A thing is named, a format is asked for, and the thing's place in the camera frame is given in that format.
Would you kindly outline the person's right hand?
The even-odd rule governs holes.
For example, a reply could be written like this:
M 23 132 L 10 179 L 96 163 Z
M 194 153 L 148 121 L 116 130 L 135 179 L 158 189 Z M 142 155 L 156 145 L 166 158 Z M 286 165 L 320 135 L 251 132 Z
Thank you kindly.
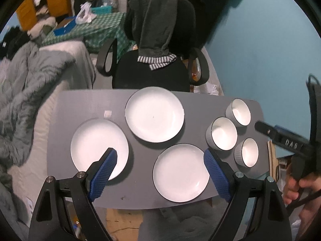
M 299 197 L 300 189 L 309 189 L 314 193 L 320 190 L 320 175 L 310 173 L 306 177 L 295 180 L 292 176 L 292 164 L 287 167 L 286 184 L 283 189 L 283 201 L 289 205 Z

